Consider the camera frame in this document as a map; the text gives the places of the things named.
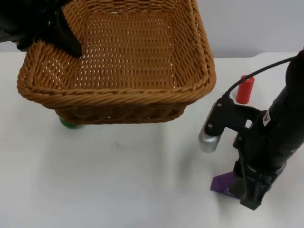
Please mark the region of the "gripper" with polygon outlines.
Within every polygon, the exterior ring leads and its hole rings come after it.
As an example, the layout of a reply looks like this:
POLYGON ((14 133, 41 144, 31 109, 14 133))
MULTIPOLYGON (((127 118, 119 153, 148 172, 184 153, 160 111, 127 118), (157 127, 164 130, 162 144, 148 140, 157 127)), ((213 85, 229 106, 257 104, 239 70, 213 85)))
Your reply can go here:
POLYGON ((233 146, 239 159, 233 172, 240 178, 240 204, 256 210, 285 167, 304 143, 304 102, 284 88, 266 111, 236 105, 227 125, 237 131, 233 146))
POLYGON ((33 41, 41 39, 74 57, 81 57, 81 43, 62 11, 68 3, 69 0, 14 1, 14 43, 17 49, 26 50, 33 41))

